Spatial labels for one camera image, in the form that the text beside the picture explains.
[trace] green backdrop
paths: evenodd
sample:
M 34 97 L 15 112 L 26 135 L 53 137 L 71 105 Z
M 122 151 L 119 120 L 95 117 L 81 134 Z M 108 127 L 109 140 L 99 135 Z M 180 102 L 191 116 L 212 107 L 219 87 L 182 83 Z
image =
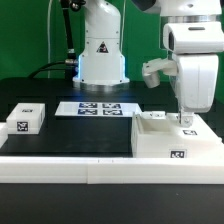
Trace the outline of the green backdrop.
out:
M 123 1 L 108 0 L 123 14 Z M 48 0 L 0 2 L 0 79 L 25 77 L 47 63 Z M 77 53 L 84 49 L 83 11 L 70 11 Z M 127 0 L 122 53 L 126 57 L 126 75 L 142 80 L 142 64 L 166 57 L 159 49 L 159 15 L 144 14 Z M 54 0 L 51 16 L 52 60 L 66 58 L 66 41 L 61 8 Z M 219 54 L 220 69 L 216 97 L 224 102 L 224 54 Z

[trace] white box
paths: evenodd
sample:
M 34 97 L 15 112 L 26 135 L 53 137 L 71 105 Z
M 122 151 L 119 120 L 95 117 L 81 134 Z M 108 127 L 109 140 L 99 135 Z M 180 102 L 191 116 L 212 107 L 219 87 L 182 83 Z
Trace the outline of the white box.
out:
M 6 119 L 8 134 L 38 134 L 45 117 L 45 104 L 18 103 Z
M 224 159 L 222 139 L 199 115 L 194 115 L 193 125 L 185 128 L 180 126 L 178 114 L 168 113 L 160 119 L 152 114 L 133 116 L 133 157 Z
M 8 139 L 7 124 L 0 123 L 0 148 L 4 145 Z

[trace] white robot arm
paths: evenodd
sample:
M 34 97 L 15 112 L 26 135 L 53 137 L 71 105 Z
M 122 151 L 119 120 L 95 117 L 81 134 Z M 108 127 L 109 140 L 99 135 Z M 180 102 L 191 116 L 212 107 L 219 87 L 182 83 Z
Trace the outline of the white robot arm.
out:
M 193 123 L 194 112 L 212 106 L 218 74 L 217 52 L 224 50 L 219 22 L 220 0 L 132 0 L 146 13 L 160 13 L 168 58 L 143 66 L 148 87 L 159 85 L 158 70 L 170 76 L 179 104 L 182 126 Z

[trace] black table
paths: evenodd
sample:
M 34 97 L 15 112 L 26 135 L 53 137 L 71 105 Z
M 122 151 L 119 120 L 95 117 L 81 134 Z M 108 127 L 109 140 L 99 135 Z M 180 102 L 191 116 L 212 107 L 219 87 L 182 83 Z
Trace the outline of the black table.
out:
M 60 101 L 139 103 L 142 110 L 177 111 L 169 84 L 99 94 L 79 91 L 64 80 L 12 78 L 0 81 L 0 121 L 19 102 L 46 104 L 37 136 L 9 136 L 4 156 L 131 157 L 130 118 L 54 116 Z M 203 119 L 224 136 L 224 106 L 218 101 Z M 220 224 L 223 185 L 65 185 L 0 184 L 0 223 Z

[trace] white platform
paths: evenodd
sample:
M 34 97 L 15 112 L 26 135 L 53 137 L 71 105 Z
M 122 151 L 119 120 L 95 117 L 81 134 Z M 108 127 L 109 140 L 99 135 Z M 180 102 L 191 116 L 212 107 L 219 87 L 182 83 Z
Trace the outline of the white platform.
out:
M 45 104 L 18 103 L 6 119 L 9 134 L 38 134 L 45 117 Z

